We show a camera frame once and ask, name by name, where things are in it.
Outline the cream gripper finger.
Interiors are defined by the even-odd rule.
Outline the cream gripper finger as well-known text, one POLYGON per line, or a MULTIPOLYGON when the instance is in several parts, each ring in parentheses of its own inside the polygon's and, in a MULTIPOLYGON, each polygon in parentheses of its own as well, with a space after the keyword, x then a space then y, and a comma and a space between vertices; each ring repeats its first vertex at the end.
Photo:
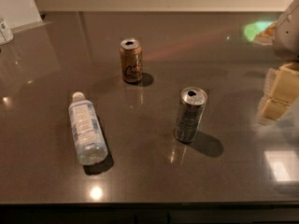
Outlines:
POLYGON ((288 105, 283 104, 277 100, 272 100, 268 96, 263 96, 257 111, 258 119, 278 120, 289 108, 288 105))

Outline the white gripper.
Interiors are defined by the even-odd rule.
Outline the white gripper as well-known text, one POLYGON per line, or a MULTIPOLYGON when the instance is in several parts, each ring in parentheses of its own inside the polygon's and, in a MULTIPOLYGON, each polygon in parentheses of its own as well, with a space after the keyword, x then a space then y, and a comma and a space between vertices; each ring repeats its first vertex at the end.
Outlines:
MULTIPOLYGON (((299 0, 293 0, 279 16, 273 50, 284 61, 299 61, 299 0)), ((266 74, 263 93, 274 101, 291 105, 299 97, 299 63, 284 63, 266 74)))

